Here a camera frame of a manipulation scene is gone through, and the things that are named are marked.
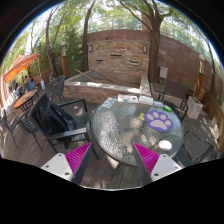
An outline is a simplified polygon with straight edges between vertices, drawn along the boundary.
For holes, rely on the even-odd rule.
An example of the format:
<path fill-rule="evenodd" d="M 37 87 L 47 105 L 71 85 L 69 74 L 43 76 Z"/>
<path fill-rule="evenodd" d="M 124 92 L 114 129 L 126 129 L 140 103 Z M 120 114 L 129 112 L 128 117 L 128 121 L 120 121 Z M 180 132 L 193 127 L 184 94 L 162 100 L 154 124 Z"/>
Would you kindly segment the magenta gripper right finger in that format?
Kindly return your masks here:
<path fill-rule="evenodd" d="M 167 154 L 158 155 L 138 143 L 134 144 L 133 155 L 144 185 L 181 170 Z"/>

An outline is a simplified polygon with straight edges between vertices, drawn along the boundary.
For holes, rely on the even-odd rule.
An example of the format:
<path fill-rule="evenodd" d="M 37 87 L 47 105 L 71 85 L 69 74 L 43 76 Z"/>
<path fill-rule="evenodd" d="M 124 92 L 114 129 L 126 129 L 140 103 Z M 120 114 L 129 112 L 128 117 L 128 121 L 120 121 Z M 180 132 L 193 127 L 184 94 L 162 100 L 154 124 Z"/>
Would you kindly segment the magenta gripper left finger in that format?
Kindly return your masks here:
<path fill-rule="evenodd" d="M 82 145 L 67 154 L 57 153 L 42 169 L 79 185 L 92 154 L 92 143 Z"/>

